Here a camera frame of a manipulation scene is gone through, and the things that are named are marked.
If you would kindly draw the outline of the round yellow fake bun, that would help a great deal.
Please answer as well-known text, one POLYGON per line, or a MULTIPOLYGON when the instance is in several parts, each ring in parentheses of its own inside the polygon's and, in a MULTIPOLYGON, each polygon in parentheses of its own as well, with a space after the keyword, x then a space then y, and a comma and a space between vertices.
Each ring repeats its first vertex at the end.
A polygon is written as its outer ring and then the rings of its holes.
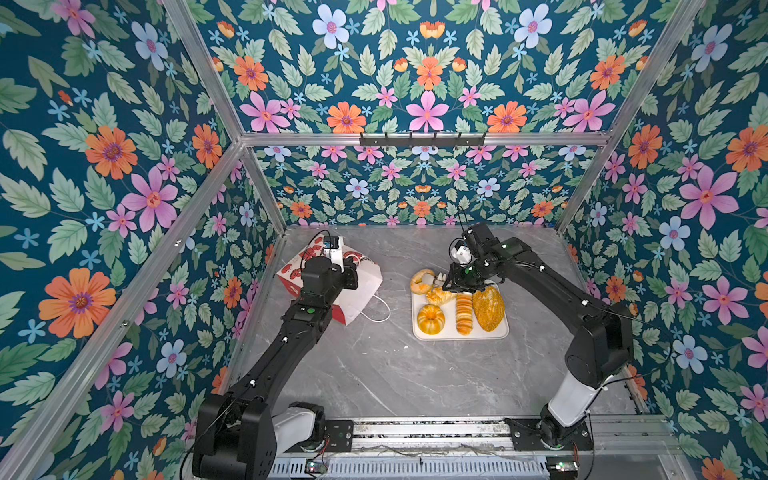
POLYGON ((494 331, 505 316, 505 302, 495 286, 472 295, 473 312, 480 327, 486 332, 494 331))

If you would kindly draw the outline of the small yellow fake pastry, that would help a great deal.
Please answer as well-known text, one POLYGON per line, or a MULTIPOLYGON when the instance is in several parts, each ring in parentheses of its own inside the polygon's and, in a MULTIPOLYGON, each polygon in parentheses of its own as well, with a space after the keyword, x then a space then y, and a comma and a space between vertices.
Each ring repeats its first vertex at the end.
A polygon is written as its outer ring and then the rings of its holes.
POLYGON ((433 287, 425 294, 427 303, 436 306, 442 306, 454 300, 455 297, 456 294, 454 292, 445 291, 442 287, 433 287))

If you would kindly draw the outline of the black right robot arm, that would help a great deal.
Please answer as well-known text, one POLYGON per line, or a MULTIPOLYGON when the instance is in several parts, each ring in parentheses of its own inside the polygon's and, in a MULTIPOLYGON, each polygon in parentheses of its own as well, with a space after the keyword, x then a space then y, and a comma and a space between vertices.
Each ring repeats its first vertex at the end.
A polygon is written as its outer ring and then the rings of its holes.
POLYGON ((572 334, 564 354, 567 373, 535 427, 546 448, 568 445, 602 389, 619 382, 621 370, 633 361, 634 317, 626 307, 609 306, 568 281, 519 238, 498 239, 485 223, 464 229, 450 243, 449 256, 445 290, 480 293, 491 280, 508 280, 533 295, 572 334))

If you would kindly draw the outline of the ridged spiral fake bread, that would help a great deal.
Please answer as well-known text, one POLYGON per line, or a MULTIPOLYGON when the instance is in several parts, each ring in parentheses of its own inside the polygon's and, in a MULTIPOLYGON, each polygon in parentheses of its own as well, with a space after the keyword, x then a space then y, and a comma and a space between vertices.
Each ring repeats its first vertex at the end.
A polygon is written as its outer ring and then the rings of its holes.
POLYGON ((473 330, 473 299, 468 293, 458 293, 455 305, 456 331, 462 336, 468 336, 473 330))

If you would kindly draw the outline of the tan fake bagel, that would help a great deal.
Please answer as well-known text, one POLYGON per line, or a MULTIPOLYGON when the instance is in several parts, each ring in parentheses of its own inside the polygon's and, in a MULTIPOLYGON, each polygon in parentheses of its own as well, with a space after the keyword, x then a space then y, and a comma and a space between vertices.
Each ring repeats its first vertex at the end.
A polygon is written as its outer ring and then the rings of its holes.
POLYGON ((410 280, 410 291, 415 295, 426 295, 435 282, 436 274, 432 269, 422 269, 416 272, 410 280))

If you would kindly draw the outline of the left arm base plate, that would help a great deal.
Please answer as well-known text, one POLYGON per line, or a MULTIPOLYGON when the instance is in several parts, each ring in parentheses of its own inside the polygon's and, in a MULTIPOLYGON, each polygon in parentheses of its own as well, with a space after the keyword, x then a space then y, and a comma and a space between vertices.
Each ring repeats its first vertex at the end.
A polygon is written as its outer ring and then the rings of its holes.
POLYGON ((352 451, 355 423, 349 419, 326 420, 321 433, 313 433, 303 442, 290 447, 288 453, 347 453, 352 451))

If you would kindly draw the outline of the red white paper bag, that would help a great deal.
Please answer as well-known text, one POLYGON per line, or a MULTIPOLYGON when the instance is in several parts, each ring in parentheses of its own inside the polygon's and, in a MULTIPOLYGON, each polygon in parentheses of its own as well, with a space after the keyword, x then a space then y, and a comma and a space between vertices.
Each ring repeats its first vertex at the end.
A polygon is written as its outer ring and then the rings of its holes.
POLYGON ((277 276, 294 297, 297 319, 327 314, 345 326, 364 314, 383 282, 377 263, 327 230, 315 234, 277 276))

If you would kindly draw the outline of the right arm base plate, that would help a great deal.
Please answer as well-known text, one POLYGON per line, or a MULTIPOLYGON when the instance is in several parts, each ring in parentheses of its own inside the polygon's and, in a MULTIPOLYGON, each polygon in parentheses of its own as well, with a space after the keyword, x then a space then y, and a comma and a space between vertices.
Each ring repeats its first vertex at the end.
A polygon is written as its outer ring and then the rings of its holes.
POLYGON ((552 418, 505 417, 510 438, 516 451, 591 451, 594 439, 585 419, 570 427, 563 427, 552 418))

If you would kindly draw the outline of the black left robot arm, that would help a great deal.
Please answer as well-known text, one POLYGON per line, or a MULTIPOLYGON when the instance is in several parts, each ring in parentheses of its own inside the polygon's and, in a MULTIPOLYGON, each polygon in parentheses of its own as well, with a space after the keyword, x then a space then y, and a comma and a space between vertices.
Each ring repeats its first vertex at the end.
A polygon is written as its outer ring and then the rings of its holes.
POLYGON ((226 392, 210 394, 198 411, 195 441, 184 460, 200 479, 265 479, 276 457, 324 432, 324 411, 298 402, 275 416, 285 384, 319 342, 332 320, 334 301, 359 286, 357 266, 326 257, 310 259, 302 288, 282 316, 282 326, 259 360, 226 392))

